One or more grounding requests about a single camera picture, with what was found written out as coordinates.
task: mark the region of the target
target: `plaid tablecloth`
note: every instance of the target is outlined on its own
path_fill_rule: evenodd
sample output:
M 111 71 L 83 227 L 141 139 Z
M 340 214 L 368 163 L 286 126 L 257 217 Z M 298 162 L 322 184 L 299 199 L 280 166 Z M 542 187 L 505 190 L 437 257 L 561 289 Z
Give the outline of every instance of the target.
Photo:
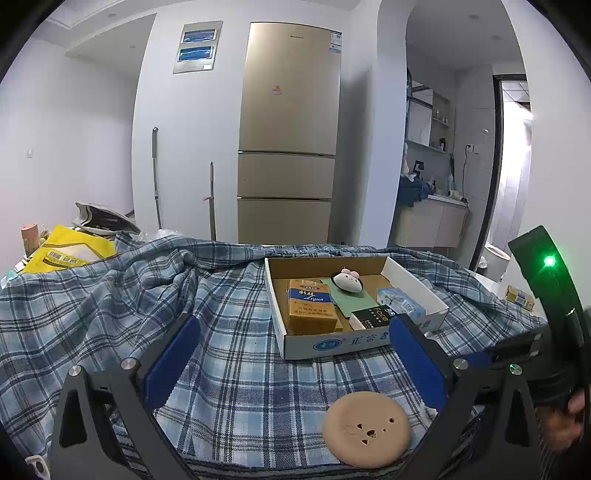
M 397 465 L 360 471 L 340 463 L 322 438 L 327 408 L 372 390 L 397 400 L 413 429 L 428 419 L 392 349 L 283 361 L 275 341 L 264 257 L 389 255 L 450 308 L 433 335 L 449 354 L 479 351 L 541 325 L 498 300 L 466 270 L 439 255 L 397 248 L 306 245 L 244 247 L 174 236 L 138 244 L 119 236 L 115 257 L 24 274 L 0 294 L 0 421 L 24 456 L 46 455 L 68 369 L 90 371 L 140 356 L 183 312 L 202 341 L 158 423 L 190 467 L 208 478 L 386 478 Z M 132 465 L 142 468 L 116 416 Z

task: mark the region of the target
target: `white plush toy head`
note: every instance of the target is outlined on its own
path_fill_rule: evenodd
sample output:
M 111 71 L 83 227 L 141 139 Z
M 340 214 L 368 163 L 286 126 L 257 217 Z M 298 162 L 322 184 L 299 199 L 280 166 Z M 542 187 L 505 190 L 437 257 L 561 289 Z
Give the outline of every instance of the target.
M 359 293 L 363 290 L 363 284 L 359 279 L 359 274 L 357 272 L 351 272 L 348 268 L 344 268 L 340 273 L 333 274 L 331 279 L 341 290 L 351 293 Z

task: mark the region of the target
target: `green light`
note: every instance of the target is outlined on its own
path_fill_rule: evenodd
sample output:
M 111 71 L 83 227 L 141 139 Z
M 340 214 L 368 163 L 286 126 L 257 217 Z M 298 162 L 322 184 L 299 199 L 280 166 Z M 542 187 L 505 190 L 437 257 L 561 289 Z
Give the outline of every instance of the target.
M 554 255 L 548 255 L 545 259 L 544 259 L 544 265 L 546 267 L 553 267 L 556 265 L 556 257 Z

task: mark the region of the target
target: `metal screw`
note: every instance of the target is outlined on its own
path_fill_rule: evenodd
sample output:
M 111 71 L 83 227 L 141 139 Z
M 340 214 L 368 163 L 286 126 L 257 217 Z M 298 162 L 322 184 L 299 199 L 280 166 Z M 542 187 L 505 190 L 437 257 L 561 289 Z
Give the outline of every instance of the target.
M 121 362 L 121 368 L 123 370 L 133 370 L 137 364 L 138 361 L 135 358 L 129 357 Z
M 456 358 L 453 361 L 453 368 L 455 368 L 456 370 L 465 370 L 466 368 L 468 368 L 468 360 L 466 360 L 465 358 Z
M 517 364 L 511 364 L 511 365 L 509 365 L 509 371 L 513 375 L 521 375 L 523 373 L 523 369 L 519 365 L 517 365 Z
M 80 365 L 74 365 L 68 370 L 68 374 L 70 374 L 71 377 L 80 375 L 80 372 L 82 372 L 82 367 Z

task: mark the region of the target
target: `gold refrigerator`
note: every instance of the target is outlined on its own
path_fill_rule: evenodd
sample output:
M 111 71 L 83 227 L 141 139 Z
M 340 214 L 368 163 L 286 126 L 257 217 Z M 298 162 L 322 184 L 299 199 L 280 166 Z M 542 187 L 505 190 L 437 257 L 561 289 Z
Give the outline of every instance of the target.
M 238 152 L 238 240 L 327 241 L 339 117 L 341 33 L 253 23 Z

